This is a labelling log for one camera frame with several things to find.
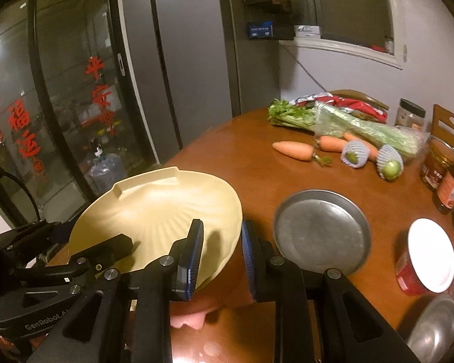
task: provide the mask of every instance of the food dish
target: food dish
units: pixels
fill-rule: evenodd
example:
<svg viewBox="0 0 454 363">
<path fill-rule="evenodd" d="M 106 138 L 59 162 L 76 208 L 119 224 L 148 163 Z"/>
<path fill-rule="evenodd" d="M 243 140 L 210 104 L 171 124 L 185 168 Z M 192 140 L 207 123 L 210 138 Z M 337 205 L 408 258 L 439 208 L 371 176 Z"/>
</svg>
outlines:
<svg viewBox="0 0 454 363">
<path fill-rule="evenodd" d="M 197 288 L 203 287 L 232 256 L 242 223 L 235 190 L 213 175 L 171 167 L 117 182 L 79 217 L 69 252 L 124 233 L 133 239 L 134 252 L 115 266 L 122 273 L 143 269 L 186 237 L 194 218 L 204 222 L 197 279 Z"/>
</svg>

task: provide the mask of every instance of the screw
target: screw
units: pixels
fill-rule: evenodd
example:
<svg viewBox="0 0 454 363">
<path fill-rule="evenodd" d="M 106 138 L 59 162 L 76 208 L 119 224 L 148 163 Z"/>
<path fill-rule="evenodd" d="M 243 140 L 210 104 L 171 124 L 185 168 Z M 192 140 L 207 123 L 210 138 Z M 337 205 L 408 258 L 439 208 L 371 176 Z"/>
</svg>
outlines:
<svg viewBox="0 0 454 363">
<path fill-rule="evenodd" d="M 170 255 L 164 255 L 160 258 L 160 264 L 162 266 L 168 266 L 171 265 L 174 262 L 174 259 Z"/>
<path fill-rule="evenodd" d="M 284 258 L 276 255 L 274 257 L 271 257 L 271 259 L 269 259 L 269 262 L 275 266 L 281 266 L 284 264 Z"/>
<path fill-rule="evenodd" d="M 69 288 L 69 292 L 71 292 L 73 295 L 77 295 L 79 292 L 81 292 L 81 286 L 74 284 Z"/>
<path fill-rule="evenodd" d="M 104 278 L 107 280 L 112 280 L 117 277 L 118 271 L 116 269 L 108 269 L 104 272 Z"/>
<path fill-rule="evenodd" d="M 341 271 L 338 269 L 328 269 L 326 275 L 332 280 L 337 280 L 338 278 L 341 277 Z"/>
</svg>

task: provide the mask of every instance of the silver metal tray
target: silver metal tray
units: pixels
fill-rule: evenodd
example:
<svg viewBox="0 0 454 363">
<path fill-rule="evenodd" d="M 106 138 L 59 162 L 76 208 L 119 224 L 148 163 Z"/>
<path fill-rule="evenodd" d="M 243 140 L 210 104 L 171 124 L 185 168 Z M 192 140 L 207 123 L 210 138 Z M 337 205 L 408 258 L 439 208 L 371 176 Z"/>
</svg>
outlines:
<svg viewBox="0 0 454 363">
<path fill-rule="evenodd" d="M 371 232 L 362 211 L 332 191 L 307 190 L 277 209 L 274 240 L 282 256 L 300 268 L 354 273 L 366 261 Z"/>
<path fill-rule="evenodd" d="M 454 298 L 438 295 L 417 320 L 407 345 L 422 363 L 437 363 L 454 341 Z"/>
</svg>

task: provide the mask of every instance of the jar lid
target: jar lid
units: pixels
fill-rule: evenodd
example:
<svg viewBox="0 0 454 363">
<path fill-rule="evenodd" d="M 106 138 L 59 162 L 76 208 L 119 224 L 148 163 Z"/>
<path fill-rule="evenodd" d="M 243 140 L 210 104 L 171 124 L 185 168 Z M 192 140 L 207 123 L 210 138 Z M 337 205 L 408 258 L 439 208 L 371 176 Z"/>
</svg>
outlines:
<svg viewBox="0 0 454 363">
<path fill-rule="evenodd" d="M 413 113 L 416 116 L 419 116 L 421 118 L 426 117 L 426 110 L 424 108 L 421 108 L 419 105 L 417 105 L 413 102 L 410 102 L 410 101 L 407 101 L 407 100 L 401 98 L 400 106 L 402 108 L 404 108 L 405 110 L 410 111 L 411 113 Z"/>
<path fill-rule="evenodd" d="M 430 136 L 429 143 L 430 146 L 436 150 L 439 155 L 443 156 L 447 162 L 454 163 L 454 149 L 451 146 L 435 136 Z"/>
</svg>

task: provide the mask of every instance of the gray refrigerator door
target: gray refrigerator door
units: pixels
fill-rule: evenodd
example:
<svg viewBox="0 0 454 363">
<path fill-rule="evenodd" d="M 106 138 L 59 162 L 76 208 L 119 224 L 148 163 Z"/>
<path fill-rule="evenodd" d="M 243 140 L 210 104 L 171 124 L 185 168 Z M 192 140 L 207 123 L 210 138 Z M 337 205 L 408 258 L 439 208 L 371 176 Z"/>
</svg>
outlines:
<svg viewBox="0 0 454 363">
<path fill-rule="evenodd" d="M 187 145 L 232 118 L 220 1 L 156 0 L 156 5 L 173 104 Z"/>
<path fill-rule="evenodd" d="M 158 158 L 165 163 L 179 151 L 163 80 L 150 0 L 123 0 L 124 21 L 141 106 Z"/>
</svg>

